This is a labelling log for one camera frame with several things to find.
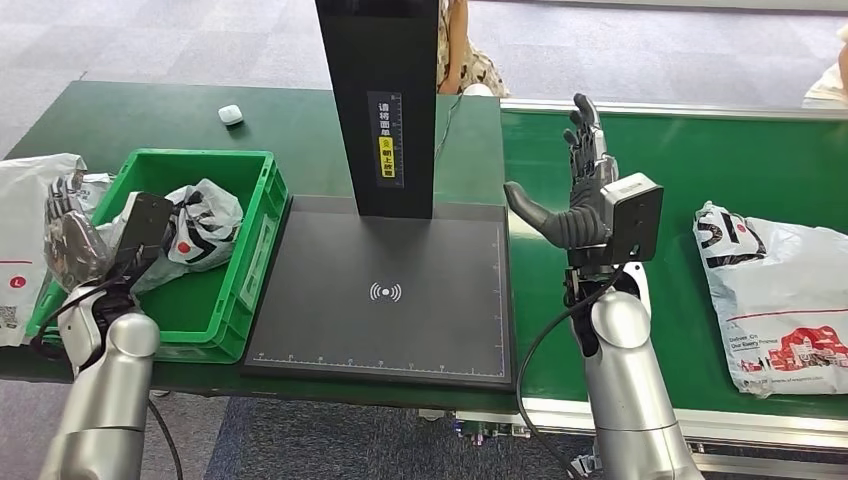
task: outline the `black cable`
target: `black cable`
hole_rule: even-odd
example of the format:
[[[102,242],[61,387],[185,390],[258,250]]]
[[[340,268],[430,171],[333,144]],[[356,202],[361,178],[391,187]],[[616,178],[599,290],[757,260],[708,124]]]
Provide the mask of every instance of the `black cable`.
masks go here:
[[[174,443],[174,438],[171,437],[171,431],[168,430],[168,425],[165,424],[165,419],[162,418],[162,414],[159,413],[159,409],[156,408],[153,400],[149,398],[147,399],[147,408],[149,408],[150,411],[153,412],[153,416],[156,417],[156,422],[159,424],[159,428],[162,429],[162,435],[165,436],[165,442],[171,450],[171,457],[174,458],[174,468],[177,469],[177,480],[183,480],[183,464],[180,461],[180,454],[177,452],[177,445]]]
[[[566,459],[560,452],[557,451],[557,449],[553,445],[551,445],[550,442],[548,442],[548,440],[542,435],[542,432],[540,432],[536,425],[534,425],[533,422],[530,421],[530,417],[527,415],[527,410],[524,408],[524,401],[521,397],[521,382],[524,380],[524,372],[527,370],[527,365],[530,363],[530,359],[533,358],[533,354],[536,352],[536,349],[542,343],[542,340],[544,340],[545,337],[547,337],[548,334],[551,333],[551,331],[556,328],[557,325],[562,323],[563,320],[570,317],[575,312],[583,310],[589,304],[594,303],[599,298],[601,298],[601,295],[603,295],[607,291],[607,289],[609,289],[615,282],[619,280],[619,278],[621,278],[621,275],[624,273],[625,265],[626,263],[622,263],[621,265],[619,265],[618,268],[615,269],[607,283],[601,286],[601,288],[599,288],[583,300],[580,300],[579,302],[575,303],[574,305],[566,309],[564,312],[557,315],[556,318],[551,320],[550,323],[548,323],[548,325],[541,331],[541,333],[536,336],[536,338],[533,340],[533,343],[530,344],[530,348],[527,349],[527,354],[524,356],[524,362],[522,362],[521,368],[518,369],[518,376],[515,382],[515,397],[518,401],[518,413],[521,414],[521,419],[524,420],[524,424],[527,426],[533,436],[539,439],[539,443],[541,443],[542,446],[545,447],[545,449],[550,452],[551,455],[554,456],[554,458],[556,458],[560,466],[568,473],[570,477],[574,479],[584,478],[584,476],[579,471],[577,471],[576,468],[574,468],[574,466],[571,464],[571,462],[568,461],[568,459]]]
[[[61,351],[50,352],[46,349],[46,344],[44,343],[44,335],[47,333],[47,328],[50,326],[50,323],[54,319],[58,322],[59,315],[61,315],[65,312],[67,312],[68,310],[78,306],[80,303],[82,303],[83,300],[90,298],[90,297],[106,290],[107,288],[118,283],[118,281],[120,281],[122,279],[123,279],[123,275],[117,275],[117,276],[109,279],[108,281],[98,285],[93,290],[90,290],[90,291],[80,295],[79,297],[71,300],[70,302],[62,305],[61,307],[57,308],[53,313],[50,314],[49,317],[45,318],[44,321],[41,322],[41,325],[38,327],[38,333],[36,333],[35,336],[32,338],[32,340],[30,340],[29,344],[32,347],[32,349],[35,350],[39,355],[53,359],[53,360],[61,358],[62,357]]]
[[[459,108],[459,102],[462,101],[462,97],[464,96],[465,95],[460,92],[458,98],[453,102],[453,105],[451,105],[451,108],[448,109],[448,121],[445,125],[445,133],[442,135],[442,139],[439,141],[439,144],[436,145],[436,154],[433,155],[433,162],[437,163],[439,161],[439,157],[442,156],[442,149],[445,146],[445,141],[447,141],[448,139],[448,133],[450,133],[450,125],[453,122],[454,110]]]

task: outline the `plastic bag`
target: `plastic bag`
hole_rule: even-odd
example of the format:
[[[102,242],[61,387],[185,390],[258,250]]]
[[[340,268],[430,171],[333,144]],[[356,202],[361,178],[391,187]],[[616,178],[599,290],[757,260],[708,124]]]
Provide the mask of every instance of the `plastic bag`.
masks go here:
[[[21,344],[46,278],[47,185],[84,172],[82,158],[69,153],[0,162],[0,346]]]
[[[848,393],[848,236],[707,202],[695,238],[743,393]]]
[[[109,187],[112,186],[114,180],[115,177],[108,173],[89,173],[83,175],[82,184],[76,192],[77,201],[79,201],[82,208],[82,213],[91,218],[94,210],[97,209],[97,205],[100,204],[100,199],[109,191]]]
[[[174,204],[171,224],[163,239],[163,252],[133,285],[142,293],[190,272],[204,272],[227,263],[233,253],[244,214],[238,198],[214,182],[177,189],[165,196]],[[126,218],[97,227],[110,248],[115,248]]]

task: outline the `floor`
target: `floor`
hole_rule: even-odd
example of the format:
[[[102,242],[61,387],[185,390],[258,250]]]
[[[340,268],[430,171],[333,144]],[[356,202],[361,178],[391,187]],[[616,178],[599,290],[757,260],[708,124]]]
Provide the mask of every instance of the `floor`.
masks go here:
[[[519,98],[582,91],[623,102],[795,107],[835,61],[846,21],[470,4],[472,41]],[[330,87],[311,0],[0,0],[0,158],[78,79]],[[66,388],[0,382],[0,480],[34,478]],[[536,442],[474,448],[449,422],[411,411],[190,395],[157,403],[191,480],[562,478]],[[144,478],[172,478],[158,429],[148,432]],[[585,439],[556,441],[569,454],[588,448]]]

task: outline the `label sticker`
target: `label sticker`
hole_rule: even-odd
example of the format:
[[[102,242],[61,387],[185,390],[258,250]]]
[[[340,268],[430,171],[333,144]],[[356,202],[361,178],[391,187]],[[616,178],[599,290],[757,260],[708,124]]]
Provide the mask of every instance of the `label sticker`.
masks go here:
[[[403,188],[403,102],[397,92],[368,92],[377,186]]]

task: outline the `green plastic crate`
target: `green plastic crate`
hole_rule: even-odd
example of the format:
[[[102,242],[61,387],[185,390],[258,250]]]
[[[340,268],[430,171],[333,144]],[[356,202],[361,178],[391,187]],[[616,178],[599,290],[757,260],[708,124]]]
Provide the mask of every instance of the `green plastic crate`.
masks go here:
[[[190,273],[140,296],[141,307],[159,325],[157,360],[235,363],[244,352],[253,314],[288,191],[270,152],[157,150],[133,152],[103,197],[92,221],[111,221],[130,192],[166,195],[208,178],[238,197],[244,221],[230,262]],[[56,282],[39,299],[27,325],[30,336],[67,295]],[[55,328],[48,330],[55,334]]]

